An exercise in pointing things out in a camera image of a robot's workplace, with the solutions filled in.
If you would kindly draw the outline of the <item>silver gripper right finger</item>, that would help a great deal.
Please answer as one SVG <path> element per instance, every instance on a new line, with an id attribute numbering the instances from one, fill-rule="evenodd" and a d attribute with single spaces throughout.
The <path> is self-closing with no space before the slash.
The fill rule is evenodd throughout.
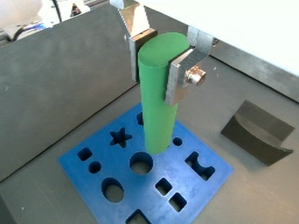
<path id="1" fill-rule="evenodd" d="M 170 63 L 169 82 L 165 101 L 174 106 L 186 96 L 189 85 L 199 86 L 206 79 L 202 61 L 210 55 L 214 37 L 190 26 L 187 31 L 190 48 Z"/>

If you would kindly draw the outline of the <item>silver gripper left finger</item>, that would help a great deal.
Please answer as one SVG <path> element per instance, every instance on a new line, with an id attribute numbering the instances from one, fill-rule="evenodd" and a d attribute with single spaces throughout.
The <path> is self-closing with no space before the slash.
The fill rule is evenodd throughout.
<path id="1" fill-rule="evenodd" d="M 144 43 L 158 35 L 150 26 L 146 7 L 136 0 L 108 0 L 116 8 L 122 21 L 128 45 L 132 80 L 139 82 L 138 52 Z"/>

